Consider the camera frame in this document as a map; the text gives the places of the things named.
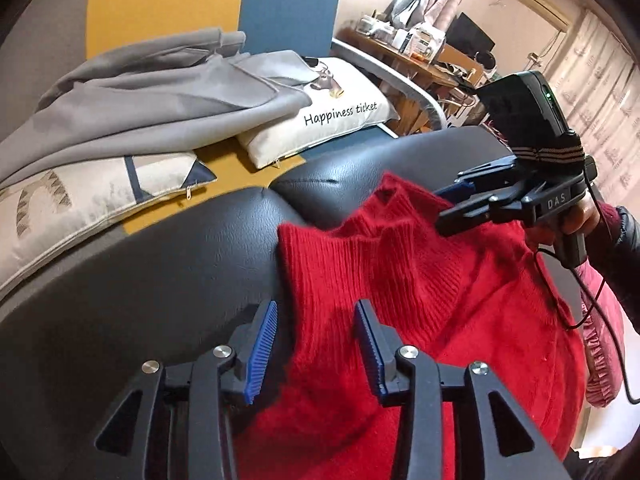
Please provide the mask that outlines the right hand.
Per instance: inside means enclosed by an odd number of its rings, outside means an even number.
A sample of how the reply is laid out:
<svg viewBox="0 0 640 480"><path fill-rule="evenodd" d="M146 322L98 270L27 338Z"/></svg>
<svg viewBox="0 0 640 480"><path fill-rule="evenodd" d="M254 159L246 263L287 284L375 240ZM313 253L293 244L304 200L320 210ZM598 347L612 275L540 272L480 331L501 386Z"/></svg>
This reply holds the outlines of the right hand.
<svg viewBox="0 0 640 480"><path fill-rule="evenodd" d="M557 237L580 233L589 235L599 224L600 214L597 203L590 195L585 195L572 208L561 214L555 222L540 222L536 226L525 229L525 240L531 250L540 245L552 246Z"/></svg>

